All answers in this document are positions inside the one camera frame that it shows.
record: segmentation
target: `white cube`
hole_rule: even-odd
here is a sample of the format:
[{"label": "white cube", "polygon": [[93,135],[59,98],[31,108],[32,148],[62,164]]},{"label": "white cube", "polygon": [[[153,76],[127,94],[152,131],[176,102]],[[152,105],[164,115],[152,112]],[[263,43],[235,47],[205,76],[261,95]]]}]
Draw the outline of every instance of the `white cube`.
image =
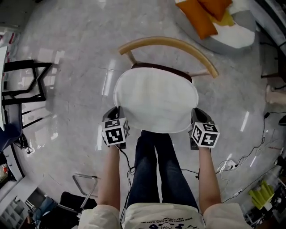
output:
[{"label": "white cube", "polygon": [[101,126],[106,145],[110,146],[126,142],[126,137],[129,133],[126,118],[102,122]]},{"label": "white cube", "polygon": [[219,127],[208,123],[195,123],[192,139],[200,147],[214,148],[219,139]]}]

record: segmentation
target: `blue jeans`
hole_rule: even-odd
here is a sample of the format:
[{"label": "blue jeans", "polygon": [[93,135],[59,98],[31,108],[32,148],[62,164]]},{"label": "blue jeans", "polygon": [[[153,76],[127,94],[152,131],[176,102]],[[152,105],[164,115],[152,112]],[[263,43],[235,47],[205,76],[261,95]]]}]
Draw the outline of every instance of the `blue jeans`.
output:
[{"label": "blue jeans", "polygon": [[142,131],[135,156],[135,174],[127,208],[135,203],[160,203],[157,186],[157,158],[162,180],[163,203],[195,207],[197,203],[180,169],[169,134]]}]

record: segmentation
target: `white t-shirt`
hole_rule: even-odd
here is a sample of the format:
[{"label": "white t-shirt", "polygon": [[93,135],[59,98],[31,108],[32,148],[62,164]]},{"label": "white t-shirt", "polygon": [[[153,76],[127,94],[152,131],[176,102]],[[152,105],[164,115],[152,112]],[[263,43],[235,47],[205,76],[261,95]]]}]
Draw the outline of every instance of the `white t-shirt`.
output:
[{"label": "white t-shirt", "polygon": [[[126,210],[124,229],[251,229],[238,204],[215,204],[203,216],[196,208],[165,203],[133,204]],[[84,210],[79,229],[120,229],[119,211],[108,205]]]}]

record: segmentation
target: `glossy floor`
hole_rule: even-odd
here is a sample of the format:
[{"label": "glossy floor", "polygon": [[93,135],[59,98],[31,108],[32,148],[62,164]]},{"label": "glossy floor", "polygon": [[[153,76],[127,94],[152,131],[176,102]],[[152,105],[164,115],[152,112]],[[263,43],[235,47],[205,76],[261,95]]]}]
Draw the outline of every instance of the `glossy floor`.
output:
[{"label": "glossy floor", "polygon": [[[266,80],[260,78],[258,39],[251,50],[239,57],[223,56],[204,49],[182,32],[164,0],[44,0],[21,35],[16,59],[54,63],[44,79],[47,101],[23,105],[23,111],[33,110],[24,116],[24,123],[45,118],[24,130],[32,153],[17,149],[17,154],[24,172],[32,179],[43,179],[40,188],[55,200],[63,191],[80,195],[72,180],[74,173],[101,176],[107,147],[101,140],[99,124],[102,115],[114,106],[117,79],[130,68],[116,49],[149,36],[184,40],[200,49],[219,71],[216,79],[193,79],[199,93],[198,107],[220,127],[220,139],[212,150],[216,169],[223,160],[237,162],[260,144]],[[188,72],[203,69],[193,57],[173,48],[145,47],[136,50],[135,56],[140,61]],[[30,70],[15,72],[10,85],[22,88],[30,79]],[[272,166],[283,145],[278,116],[281,115],[273,114],[265,120],[264,147],[254,150],[237,171],[222,173],[224,180],[218,174],[223,200]],[[130,133],[126,153],[133,164],[140,130],[132,128]],[[198,172],[198,152],[190,151],[188,133],[172,134],[171,138],[181,167]],[[128,168],[123,156],[120,170],[123,205],[128,192]],[[183,173],[198,199],[195,174]],[[91,184],[80,182],[87,192]],[[232,201],[243,204],[250,197],[245,192]]]}]

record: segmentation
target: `t-shirt sleeve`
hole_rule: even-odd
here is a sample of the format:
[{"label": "t-shirt sleeve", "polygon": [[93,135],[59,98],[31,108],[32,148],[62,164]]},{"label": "t-shirt sleeve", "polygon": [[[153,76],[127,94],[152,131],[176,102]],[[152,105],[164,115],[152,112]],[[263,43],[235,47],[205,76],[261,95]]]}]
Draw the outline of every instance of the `t-shirt sleeve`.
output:
[{"label": "t-shirt sleeve", "polygon": [[239,204],[215,204],[206,209],[204,220],[207,229],[251,229],[245,222]]},{"label": "t-shirt sleeve", "polygon": [[119,211],[109,205],[97,205],[81,214],[79,229],[120,229]]}]

